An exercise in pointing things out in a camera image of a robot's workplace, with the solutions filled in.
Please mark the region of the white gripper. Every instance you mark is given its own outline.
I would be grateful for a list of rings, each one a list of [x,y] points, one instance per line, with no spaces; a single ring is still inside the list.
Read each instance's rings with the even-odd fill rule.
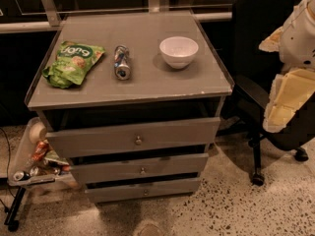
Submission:
[[[315,92],[315,0],[302,0],[279,27],[260,44],[280,52],[285,75],[276,75],[264,113],[263,128],[278,133]]]

